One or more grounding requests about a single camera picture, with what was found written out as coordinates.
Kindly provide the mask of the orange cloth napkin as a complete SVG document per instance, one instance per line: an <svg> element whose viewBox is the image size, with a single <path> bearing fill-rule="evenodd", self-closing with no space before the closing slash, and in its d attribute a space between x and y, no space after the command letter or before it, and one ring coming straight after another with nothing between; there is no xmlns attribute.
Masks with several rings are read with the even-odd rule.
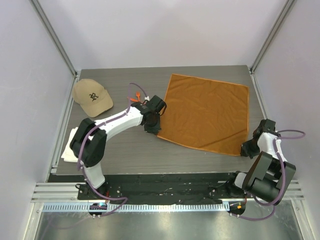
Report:
<svg viewBox="0 0 320 240"><path fill-rule="evenodd" d="M183 147L239 156L249 133L249 87L173 73L157 137Z"/></svg>

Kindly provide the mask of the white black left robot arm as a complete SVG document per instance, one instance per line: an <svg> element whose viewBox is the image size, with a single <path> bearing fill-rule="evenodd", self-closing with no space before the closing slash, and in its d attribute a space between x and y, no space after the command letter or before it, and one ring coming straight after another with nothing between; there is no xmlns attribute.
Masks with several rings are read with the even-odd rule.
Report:
<svg viewBox="0 0 320 240"><path fill-rule="evenodd" d="M75 132L69 148L77 158L77 169L82 171L89 194L100 200L109 199L108 184L103 175L101 161L106 143L115 135L127 129L143 126L144 131L157 135L161 130L161 116L167 104L157 95L144 102L133 102L111 117L93 121L85 118Z"/></svg>

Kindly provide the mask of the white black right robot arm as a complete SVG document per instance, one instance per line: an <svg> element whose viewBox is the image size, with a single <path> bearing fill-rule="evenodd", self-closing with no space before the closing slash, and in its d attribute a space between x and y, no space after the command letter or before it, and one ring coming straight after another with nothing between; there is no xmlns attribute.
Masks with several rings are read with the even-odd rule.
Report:
<svg viewBox="0 0 320 240"><path fill-rule="evenodd" d="M263 200L265 206L278 205L296 173L296 166L289 163L281 149L281 134L276 131L276 122L260 121L252 139L242 143L240 155L253 159L247 173L237 171L226 183L226 193L232 198L241 198L245 193Z"/></svg>

